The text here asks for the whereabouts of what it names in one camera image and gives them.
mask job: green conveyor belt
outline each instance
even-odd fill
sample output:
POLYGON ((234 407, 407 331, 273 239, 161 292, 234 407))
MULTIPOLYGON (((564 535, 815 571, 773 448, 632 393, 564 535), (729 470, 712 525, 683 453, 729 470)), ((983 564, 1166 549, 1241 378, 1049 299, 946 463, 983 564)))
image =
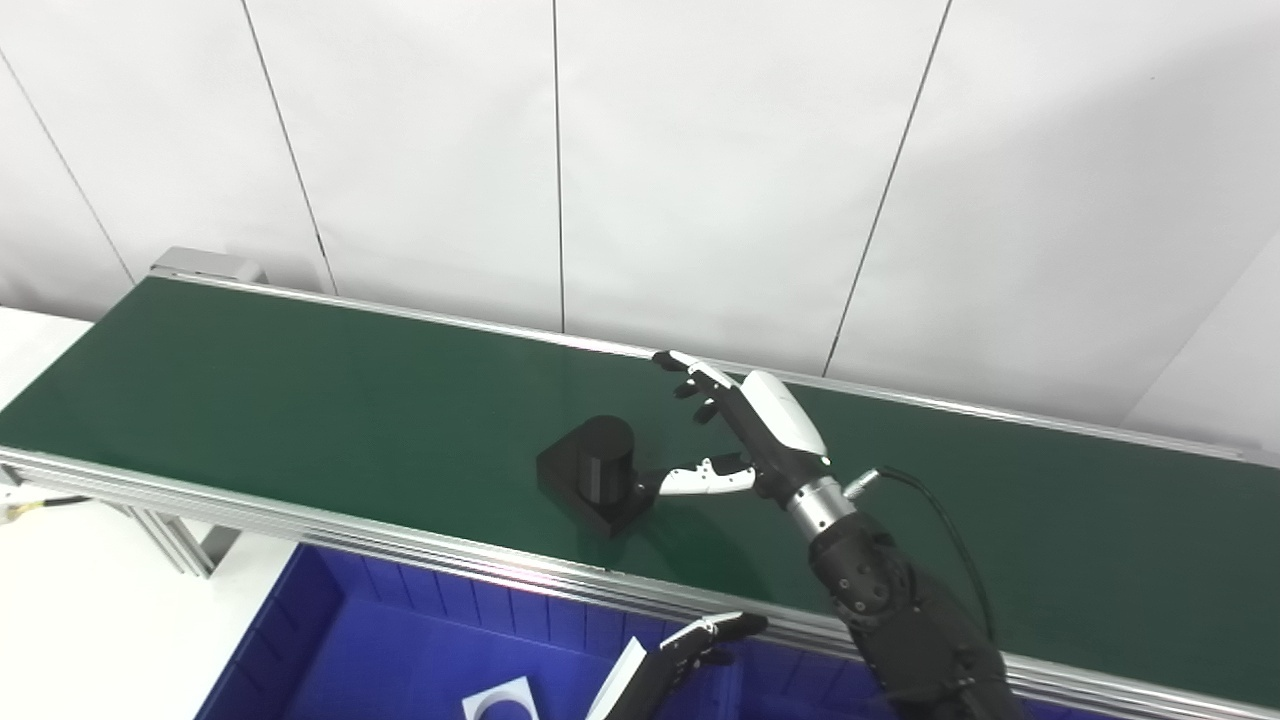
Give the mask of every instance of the green conveyor belt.
MULTIPOLYGON (((753 493, 663 498, 613 542, 538 489, 590 415, 637 464, 736 450, 643 360, 361 310, 143 281, 0 413, 0 445, 827 612, 753 493)), ((1280 470, 794 387, 844 479, 923 478, 987 580, 1005 650, 1280 706, 1280 470)), ((972 603, 928 506, 863 506, 972 603)))

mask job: white robotic finger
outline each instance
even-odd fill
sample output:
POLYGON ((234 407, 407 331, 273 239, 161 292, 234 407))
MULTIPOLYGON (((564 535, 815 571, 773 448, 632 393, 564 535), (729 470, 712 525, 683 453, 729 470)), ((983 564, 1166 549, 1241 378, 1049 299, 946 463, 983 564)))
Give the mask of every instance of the white robotic finger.
POLYGON ((712 380, 719 383, 722 387, 730 388, 737 386, 737 383, 733 382, 733 378, 730 378, 724 373, 708 365, 705 361, 694 357, 692 355, 687 355, 678 350, 669 350, 667 351, 667 354, 671 356, 672 360, 684 365, 685 372, 687 372, 690 375, 701 373, 708 378, 710 378, 712 380))
POLYGON ((667 473, 658 495, 719 495, 748 489, 753 483, 755 483, 754 468, 721 475, 716 473, 708 457, 692 470, 676 468, 667 473))

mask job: cable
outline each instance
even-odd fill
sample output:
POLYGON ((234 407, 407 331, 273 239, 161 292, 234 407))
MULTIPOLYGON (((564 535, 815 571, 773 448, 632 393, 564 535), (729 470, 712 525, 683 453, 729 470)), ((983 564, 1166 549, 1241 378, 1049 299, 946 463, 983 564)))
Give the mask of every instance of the cable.
POLYGON ((51 497, 51 498, 41 502, 41 505, 44 505, 45 507, 58 507, 59 505, 76 505, 77 502, 84 502, 87 500, 88 500, 88 496, 72 495, 72 496, 68 496, 68 497, 51 497))
POLYGON ((996 620, 991 611, 991 598, 987 597, 987 585, 982 582, 982 575, 978 574, 978 565, 973 561, 973 556, 969 555, 969 548, 965 547, 964 539, 960 537, 960 530, 956 529, 955 523, 951 521, 951 516, 947 515, 946 509, 942 507, 942 502, 929 491, 928 487, 919 478, 911 475, 910 473, 904 473, 895 468, 877 468, 876 471, 886 478, 897 480, 920 495, 929 501, 933 511, 942 520, 942 525, 947 529, 947 536, 951 537, 951 544, 955 546, 956 553, 960 556, 960 562, 964 564, 965 573, 969 574, 969 584, 973 585, 974 594, 978 596, 978 605, 982 607, 982 621, 987 625, 987 638, 995 643, 996 642, 996 620))
POLYGON ((72 495, 68 497, 51 497, 49 500, 37 500, 36 502, 26 502, 22 505, 6 505, 0 506, 0 525, 5 523, 13 523, 18 518, 37 507, 58 507, 59 505, 76 505, 77 502, 84 502, 90 500, 83 495, 72 495))

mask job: panel seam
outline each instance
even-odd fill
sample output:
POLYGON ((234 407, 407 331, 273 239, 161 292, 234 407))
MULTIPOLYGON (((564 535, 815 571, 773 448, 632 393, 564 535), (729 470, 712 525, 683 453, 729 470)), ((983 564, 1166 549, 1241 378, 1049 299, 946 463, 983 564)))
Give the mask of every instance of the panel seam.
POLYGON ((324 238, 320 237, 320 224, 316 222, 315 209, 311 206, 311 195, 307 192, 306 182, 302 181, 302 168, 298 167, 298 156, 293 151, 293 140, 289 138, 289 128, 284 123, 284 113, 280 111, 280 100, 275 95, 275 83, 271 82, 271 73, 266 69, 266 56, 262 55, 262 44, 257 38, 257 28, 253 26, 253 15, 248 10, 248 0, 241 0, 244 9, 244 22, 248 23, 248 35, 253 40, 253 51, 257 54, 257 63, 262 68, 262 79, 266 81, 266 91, 271 96, 271 106, 275 109, 275 119, 280 123, 280 135, 284 136, 284 147, 289 152, 289 164, 293 165, 293 176, 298 179, 298 190, 302 191, 302 202, 307 208, 307 218, 311 220, 311 232, 315 234, 316 246, 320 249, 320 259, 324 260, 325 272, 329 273, 329 287, 334 295, 338 292, 338 281, 333 277, 333 265, 329 263, 329 252, 325 250, 324 238))
POLYGON ((890 164, 888 177, 884 178, 884 188, 881 191, 879 202, 876 205, 876 214, 872 217, 872 225, 867 232, 867 242, 863 243, 863 252, 858 259, 858 268, 854 270, 854 281, 849 284, 849 295, 845 297, 845 307, 840 313, 840 322, 836 324, 836 336, 831 340, 831 350, 827 352, 827 361, 822 366, 822 377, 827 377, 831 370, 831 361, 836 357, 836 347, 840 345, 840 333, 845 329, 845 320, 849 318, 849 306, 854 301, 854 291, 858 281, 863 277, 863 268, 867 265, 867 255, 872 249, 872 238, 876 237, 876 228, 879 225, 881 213, 884 211, 884 201, 888 199, 890 186, 893 184, 893 174, 897 172, 897 163, 902 159, 902 149, 906 146, 906 136, 911 132, 911 120, 915 119, 915 110, 920 105, 920 96, 924 94, 924 83, 929 79, 929 69, 933 67, 933 56, 938 51, 938 42, 942 40, 942 31, 947 26, 947 15, 951 14, 951 1, 942 8, 942 18, 938 20, 938 31, 933 35, 933 45, 929 46, 929 55, 924 60, 924 72, 920 73, 920 83, 915 88, 915 97, 911 100, 911 109, 906 114, 906 124, 902 126, 902 137, 897 141, 897 150, 893 152, 893 163, 890 164))
POLYGON ((1138 407, 1142 405, 1144 400, 1147 400, 1147 396, 1151 395, 1153 389, 1156 389, 1156 384, 1158 384, 1160 380, 1169 373, 1169 369, 1174 365, 1174 361, 1178 360, 1178 357, 1187 350, 1187 346, 1189 346, 1192 341, 1196 340, 1196 336, 1198 336, 1201 331, 1204 329, 1204 325, 1210 322, 1210 319, 1215 314, 1217 314, 1217 310, 1219 307, 1222 306, 1222 302, 1226 302, 1226 297, 1235 291, 1235 288, 1244 279, 1244 275, 1247 275, 1249 270, 1252 270, 1253 266, 1258 264, 1258 259, 1262 258, 1262 254, 1266 252, 1268 247, 1271 247, 1272 242, 1280 242, 1280 234, 1271 237, 1270 240, 1263 242, 1261 247, 1258 247, 1258 251, 1253 255, 1249 263, 1244 265, 1244 269, 1240 270, 1240 274, 1236 275, 1234 281, 1231 281, 1231 284, 1222 292, 1221 297, 1219 297, 1217 301, 1213 302, 1213 306, 1210 307, 1207 313, 1204 313, 1204 316, 1201 318, 1201 322, 1196 324, 1196 328, 1192 332, 1187 333, 1187 338, 1183 341, 1183 343, 1179 345, 1178 350, 1175 350, 1169 356, 1169 360, 1166 360, 1165 364, 1160 368, 1160 372, 1156 373, 1156 377, 1152 378, 1151 383, 1147 384, 1146 389, 1142 391, 1142 395, 1138 396, 1138 400, 1135 400, 1134 404, 1129 407, 1129 410, 1124 414, 1124 418, 1120 420, 1121 427, 1128 425, 1129 421, 1133 420, 1133 414, 1138 411, 1138 407))
POLYGON ((61 147, 59 147, 58 141, 54 140, 54 133, 49 131, 45 118, 40 114, 40 110, 36 109, 36 102, 31 99, 31 94, 27 92, 27 86, 22 83, 20 78, 18 78, 18 72, 13 68, 13 64, 9 61, 9 56, 5 55, 4 49, 0 49, 0 61, 3 61, 5 68, 9 70, 9 77, 12 77, 14 85, 18 86, 18 92, 22 94, 22 99, 27 102, 27 108, 31 110, 31 114, 36 117, 36 123, 40 124, 41 132, 45 133, 45 140, 47 140, 49 145, 54 149, 54 154, 58 155, 58 161, 61 163, 63 169, 67 170, 67 176, 72 179, 72 184, 76 186, 76 192, 79 193, 81 201, 84 202, 84 208, 93 218, 93 224, 96 224, 99 232, 102 233, 102 238, 106 240, 106 245, 111 249, 111 254, 115 255, 115 261, 120 264, 120 269, 124 270, 124 277, 129 278, 131 284, 138 284, 137 278, 133 277, 133 273, 129 272, 129 266, 124 263, 124 256, 120 255, 120 249, 116 247, 115 241, 111 240, 111 233, 106 232, 106 225, 102 224, 102 218, 99 217, 93 204, 90 202, 88 195, 84 192, 84 187, 81 184, 79 178, 77 178, 76 173, 72 170, 70 163, 68 163, 67 156, 63 155, 61 147))
POLYGON ((556 0, 552 0, 552 92, 556 106, 556 228, 559 241, 559 286, 561 286, 561 332, 567 332, 564 309, 564 186, 561 172, 561 132, 559 132, 559 13, 556 0))

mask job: black cable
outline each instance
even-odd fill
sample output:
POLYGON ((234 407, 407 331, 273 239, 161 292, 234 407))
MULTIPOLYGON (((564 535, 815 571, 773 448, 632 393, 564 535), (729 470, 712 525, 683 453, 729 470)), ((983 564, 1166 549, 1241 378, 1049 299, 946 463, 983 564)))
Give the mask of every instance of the black cable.
POLYGON ((960 537, 960 530, 956 529, 955 523, 951 521, 951 516, 947 515, 946 509, 942 507, 942 502, 938 501, 937 496, 929 491, 918 478, 910 473, 904 473, 895 468, 877 468, 876 471, 886 478, 897 480, 920 495, 929 501, 933 511, 942 520, 942 525, 946 527, 947 534, 951 537, 951 544, 955 546, 956 553, 960 556, 960 562, 964 564, 965 573, 969 574, 969 583, 973 585, 974 593, 978 596, 978 605, 982 606, 982 621, 987 625, 987 638, 995 643, 996 642, 996 620, 991 611, 991 600, 987 597, 987 587, 982 583, 982 575, 978 574, 978 565, 973 561, 973 556, 969 555, 969 548, 965 547, 964 539, 960 537))
POLYGON ((84 502, 86 500, 90 498, 83 495, 72 495, 68 497, 51 497, 41 502, 41 505, 45 507, 58 507, 59 505, 76 505, 77 502, 84 502))

